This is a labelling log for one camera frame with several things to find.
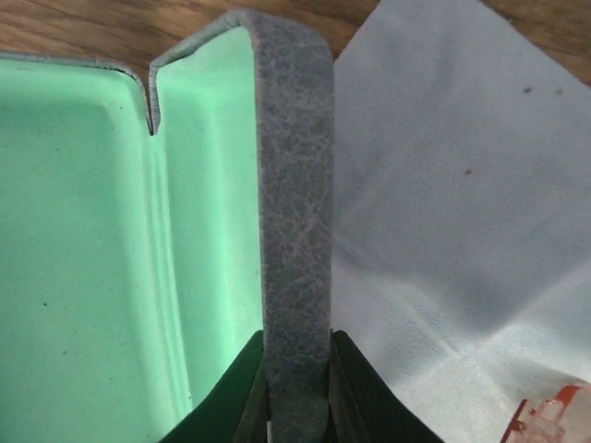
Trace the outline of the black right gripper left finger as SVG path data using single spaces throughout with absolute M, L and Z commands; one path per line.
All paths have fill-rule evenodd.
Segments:
M 211 392 L 164 443 L 266 442 L 268 390 L 263 332 L 255 332 Z

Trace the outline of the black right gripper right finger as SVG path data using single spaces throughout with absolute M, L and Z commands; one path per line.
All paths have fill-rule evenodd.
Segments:
M 429 428 L 399 401 L 352 341 L 332 333 L 327 442 L 428 442 Z

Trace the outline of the grey glasses case green lining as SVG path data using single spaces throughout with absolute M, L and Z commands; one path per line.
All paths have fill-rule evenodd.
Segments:
M 328 43 L 254 10 L 147 82 L 2 54 L 2 440 L 162 442 L 261 330 L 267 441 L 321 442 L 333 116 Z

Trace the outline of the light blue cleaning cloth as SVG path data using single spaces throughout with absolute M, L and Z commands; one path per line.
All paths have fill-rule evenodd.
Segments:
M 590 89 L 478 1 L 335 63 L 332 324 L 447 442 L 590 378 Z

